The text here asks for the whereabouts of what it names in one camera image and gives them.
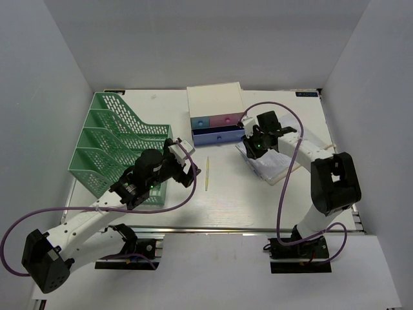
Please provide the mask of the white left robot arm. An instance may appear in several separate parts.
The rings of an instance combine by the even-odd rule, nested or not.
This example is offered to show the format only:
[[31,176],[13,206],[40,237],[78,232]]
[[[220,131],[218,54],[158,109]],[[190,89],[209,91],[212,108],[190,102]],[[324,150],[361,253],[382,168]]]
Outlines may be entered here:
[[201,172],[192,163],[195,149],[186,140],[167,139],[162,151],[144,150],[135,163],[87,209],[47,232],[34,230],[25,242],[22,264],[40,291],[61,287],[75,270],[100,259],[150,262],[151,242],[140,240],[129,226],[113,222],[150,197],[150,191],[169,179],[194,188]]

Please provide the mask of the purple-blue wide drawer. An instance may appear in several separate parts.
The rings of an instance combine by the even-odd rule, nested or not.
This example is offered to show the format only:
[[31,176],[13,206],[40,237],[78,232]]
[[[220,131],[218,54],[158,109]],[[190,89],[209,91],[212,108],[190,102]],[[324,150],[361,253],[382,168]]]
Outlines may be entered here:
[[239,142],[244,135],[244,129],[236,125],[192,130],[195,146]]

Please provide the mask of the yellow highlighter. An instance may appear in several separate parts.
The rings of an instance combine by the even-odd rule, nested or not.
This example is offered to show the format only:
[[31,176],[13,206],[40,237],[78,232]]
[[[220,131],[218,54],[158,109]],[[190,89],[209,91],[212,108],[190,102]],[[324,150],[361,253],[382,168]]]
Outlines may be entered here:
[[207,158],[206,158],[206,172],[205,172],[205,191],[208,191],[209,174],[210,174],[210,157],[207,156]]

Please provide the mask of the pink drawer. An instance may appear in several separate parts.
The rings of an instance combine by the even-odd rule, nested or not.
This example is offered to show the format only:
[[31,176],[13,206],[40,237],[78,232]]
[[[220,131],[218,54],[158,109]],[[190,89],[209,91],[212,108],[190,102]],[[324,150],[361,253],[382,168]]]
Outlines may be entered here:
[[209,125],[212,128],[237,125],[242,116],[242,112],[210,116]]

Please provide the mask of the light blue drawer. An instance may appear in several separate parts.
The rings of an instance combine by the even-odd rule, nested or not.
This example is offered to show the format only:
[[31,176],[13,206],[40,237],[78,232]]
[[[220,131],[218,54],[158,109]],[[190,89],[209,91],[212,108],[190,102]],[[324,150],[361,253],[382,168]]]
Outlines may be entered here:
[[210,127],[210,118],[208,116],[190,118],[191,129],[207,129]]

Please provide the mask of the clear document folder with papers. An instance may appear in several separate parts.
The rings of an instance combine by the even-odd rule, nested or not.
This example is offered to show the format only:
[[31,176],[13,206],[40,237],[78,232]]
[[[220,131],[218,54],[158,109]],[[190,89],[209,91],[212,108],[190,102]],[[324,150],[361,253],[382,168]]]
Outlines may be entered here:
[[[325,143],[307,128],[304,129],[304,140],[312,142],[319,148],[335,152],[335,145],[333,143]],[[250,168],[269,185],[275,185],[287,175],[287,169],[291,161],[290,157],[280,154],[275,150],[269,150],[259,159],[253,160],[247,158],[247,152],[243,142],[236,144],[236,149],[241,153],[241,156]]]

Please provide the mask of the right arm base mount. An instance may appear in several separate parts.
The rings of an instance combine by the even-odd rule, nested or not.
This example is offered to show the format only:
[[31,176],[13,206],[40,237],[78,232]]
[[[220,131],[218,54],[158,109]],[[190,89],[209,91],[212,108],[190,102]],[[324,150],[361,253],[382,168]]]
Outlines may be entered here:
[[269,238],[263,247],[270,257],[272,274],[331,273],[327,241],[323,236],[297,245],[281,245],[277,238]]

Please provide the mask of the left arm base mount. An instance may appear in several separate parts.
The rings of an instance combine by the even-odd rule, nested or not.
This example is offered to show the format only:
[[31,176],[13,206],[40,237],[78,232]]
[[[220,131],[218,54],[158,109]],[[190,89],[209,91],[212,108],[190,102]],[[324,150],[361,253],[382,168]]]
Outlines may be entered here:
[[97,270],[155,271],[162,256],[163,241],[159,238],[144,238],[125,224],[111,225],[108,230],[117,233],[123,242],[113,258],[103,258],[95,263]]

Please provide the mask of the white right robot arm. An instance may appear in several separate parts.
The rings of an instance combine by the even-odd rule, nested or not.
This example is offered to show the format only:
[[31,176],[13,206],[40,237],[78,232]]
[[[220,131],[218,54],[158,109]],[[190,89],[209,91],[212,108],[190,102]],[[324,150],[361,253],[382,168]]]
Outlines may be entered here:
[[352,156],[318,147],[305,139],[303,123],[298,125],[298,129],[283,127],[273,111],[255,118],[244,115],[239,120],[245,131],[242,142],[248,158],[256,160],[274,150],[291,159],[279,198],[278,218],[294,164],[300,164],[310,173],[312,205],[294,226],[290,241],[280,241],[283,246],[291,246],[296,256],[304,258],[314,251],[314,240],[337,227],[336,218],[361,199],[361,188]]

